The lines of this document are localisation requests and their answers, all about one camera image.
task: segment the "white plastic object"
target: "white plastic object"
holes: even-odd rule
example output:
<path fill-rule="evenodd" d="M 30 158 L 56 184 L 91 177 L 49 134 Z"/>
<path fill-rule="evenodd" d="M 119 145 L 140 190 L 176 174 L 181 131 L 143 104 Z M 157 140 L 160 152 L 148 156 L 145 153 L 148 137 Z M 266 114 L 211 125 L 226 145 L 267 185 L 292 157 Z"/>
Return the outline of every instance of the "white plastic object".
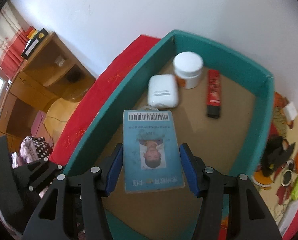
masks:
<path fill-rule="evenodd" d="M 295 201 L 290 201 L 285 211 L 285 214 L 283 215 L 278 225 L 281 236 L 283 236 L 288 230 L 297 211 L 298 211 L 298 199 Z"/>
<path fill-rule="evenodd" d="M 203 59 L 197 53 L 185 51 L 173 59 L 178 85 L 187 89 L 198 85 L 202 73 Z"/>
<path fill-rule="evenodd" d="M 178 105 L 176 78 L 171 74 L 152 76 L 148 85 L 148 105 L 158 109 L 173 108 Z"/>
<path fill-rule="evenodd" d="M 283 108 L 283 112 L 284 112 L 288 122 L 293 121 L 298 115 L 298 111 L 297 111 L 295 105 L 293 104 L 293 102 L 290 102 L 289 104 L 287 104 Z"/>

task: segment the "barcode number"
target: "barcode number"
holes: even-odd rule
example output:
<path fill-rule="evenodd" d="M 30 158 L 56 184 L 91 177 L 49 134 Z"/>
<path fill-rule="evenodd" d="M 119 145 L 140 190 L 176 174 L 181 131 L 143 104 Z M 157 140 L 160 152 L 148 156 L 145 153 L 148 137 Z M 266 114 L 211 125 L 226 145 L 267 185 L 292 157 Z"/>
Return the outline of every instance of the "barcode number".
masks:
<path fill-rule="evenodd" d="M 128 121 L 169 121 L 168 113 L 129 112 Z"/>

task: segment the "black cap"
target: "black cap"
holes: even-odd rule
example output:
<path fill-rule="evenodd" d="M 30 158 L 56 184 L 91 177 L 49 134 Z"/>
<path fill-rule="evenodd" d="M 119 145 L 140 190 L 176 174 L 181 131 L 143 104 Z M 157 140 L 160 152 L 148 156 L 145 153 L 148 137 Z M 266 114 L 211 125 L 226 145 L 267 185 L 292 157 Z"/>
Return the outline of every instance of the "black cap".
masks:
<path fill-rule="evenodd" d="M 210 118 L 220 117 L 220 106 L 207 105 L 207 116 Z"/>

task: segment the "polka dot fabric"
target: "polka dot fabric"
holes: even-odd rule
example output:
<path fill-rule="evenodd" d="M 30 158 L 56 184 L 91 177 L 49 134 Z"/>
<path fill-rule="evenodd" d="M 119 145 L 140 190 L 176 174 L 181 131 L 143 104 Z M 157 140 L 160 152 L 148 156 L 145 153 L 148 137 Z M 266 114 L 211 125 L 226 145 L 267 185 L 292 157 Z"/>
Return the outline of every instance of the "polka dot fabric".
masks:
<path fill-rule="evenodd" d="M 44 137 L 30 136 L 28 139 L 33 141 L 39 159 L 49 157 L 49 155 L 52 153 L 52 148 L 50 147 L 49 143 L 46 142 Z"/>

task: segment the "red lighter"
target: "red lighter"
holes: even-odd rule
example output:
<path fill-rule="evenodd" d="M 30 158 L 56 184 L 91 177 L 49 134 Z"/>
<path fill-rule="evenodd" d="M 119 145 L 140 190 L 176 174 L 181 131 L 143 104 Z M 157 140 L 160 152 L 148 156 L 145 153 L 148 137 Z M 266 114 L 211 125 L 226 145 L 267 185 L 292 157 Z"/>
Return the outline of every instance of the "red lighter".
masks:
<path fill-rule="evenodd" d="M 211 118 L 220 117 L 220 72 L 208 70 L 208 94 L 207 94 L 207 116 Z"/>

